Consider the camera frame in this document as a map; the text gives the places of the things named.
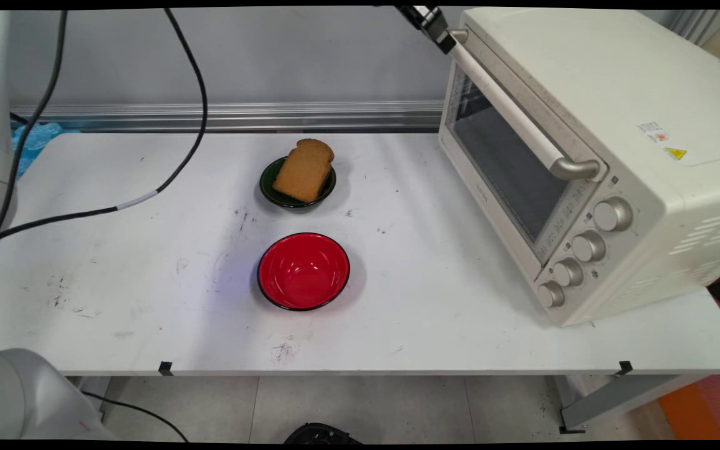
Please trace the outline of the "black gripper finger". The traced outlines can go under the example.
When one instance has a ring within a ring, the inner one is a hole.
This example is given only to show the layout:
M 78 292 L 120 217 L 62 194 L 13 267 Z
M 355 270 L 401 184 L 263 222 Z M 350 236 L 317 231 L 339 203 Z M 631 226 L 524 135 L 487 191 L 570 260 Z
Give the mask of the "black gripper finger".
M 437 6 L 418 6 L 418 28 L 443 54 L 449 54 L 456 46 L 456 40 L 449 32 L 448 21 Z
M 426 6 L 395 6 L 400 14 L 416 29 L 425 29 L 428 22 L 428 8 Z

